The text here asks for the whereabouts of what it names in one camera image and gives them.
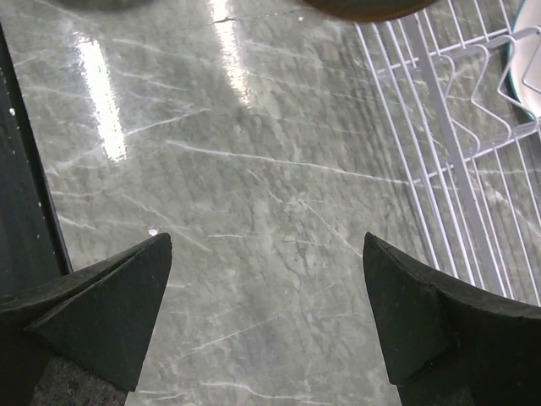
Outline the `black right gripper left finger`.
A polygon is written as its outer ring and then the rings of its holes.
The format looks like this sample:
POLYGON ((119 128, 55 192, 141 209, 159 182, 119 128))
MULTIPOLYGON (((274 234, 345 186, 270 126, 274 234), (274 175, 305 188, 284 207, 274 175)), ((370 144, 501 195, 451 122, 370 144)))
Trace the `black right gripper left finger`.
POLYGON ((172 268, 158 233, 104 261, 1 298, 3 405, 123 405, 172 268))

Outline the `teal saucer brown rim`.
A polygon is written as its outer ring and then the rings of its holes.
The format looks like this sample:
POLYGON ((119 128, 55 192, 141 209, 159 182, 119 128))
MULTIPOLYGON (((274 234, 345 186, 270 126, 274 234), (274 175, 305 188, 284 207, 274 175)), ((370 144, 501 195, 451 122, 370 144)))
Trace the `teal saucer brown rim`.
POLYGON ((380 23, 415 14, 435 0, 304 0, 303 4, 334 18, 356 23, 380 23))

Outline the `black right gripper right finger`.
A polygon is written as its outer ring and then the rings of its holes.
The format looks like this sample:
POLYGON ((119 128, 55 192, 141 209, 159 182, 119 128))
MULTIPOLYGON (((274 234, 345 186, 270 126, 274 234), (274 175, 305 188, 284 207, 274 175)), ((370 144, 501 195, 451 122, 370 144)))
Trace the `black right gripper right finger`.
POLYGON ((363 270, 403 405, 538 405, 540 309, 492 294, 366 233, 363 270))

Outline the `watermelon pattern plate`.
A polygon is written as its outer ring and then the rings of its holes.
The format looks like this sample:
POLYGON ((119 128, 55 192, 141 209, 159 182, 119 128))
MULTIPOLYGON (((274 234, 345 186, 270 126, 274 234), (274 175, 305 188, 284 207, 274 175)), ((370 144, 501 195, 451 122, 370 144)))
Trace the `watermelon pattern plate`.
MULTIPOLYGON (((540 28, 540 1, 521 1, 511 32, 540 28)), ((532 121, 540 119, 540 31, 511 43, 507 51, 511 61, 507 75, 511 94, 518 108, 532 121)))

